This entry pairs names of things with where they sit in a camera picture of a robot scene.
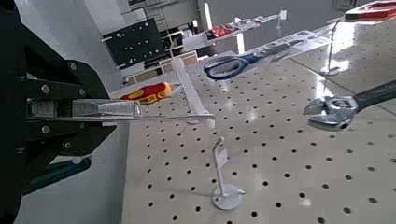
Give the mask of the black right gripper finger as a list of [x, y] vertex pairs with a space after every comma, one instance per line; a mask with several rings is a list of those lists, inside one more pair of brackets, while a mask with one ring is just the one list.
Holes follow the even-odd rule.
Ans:
[[39, 100], [108, 99], [102, 80], [86, 63], [66, 60], [60, 68], [40, 68], [24, 80], [24, 95]]
[[92, 154], [115, 130], [101, 122], [31, 120], [27, 122], [26, 160], [50, 163], [58, 156]]

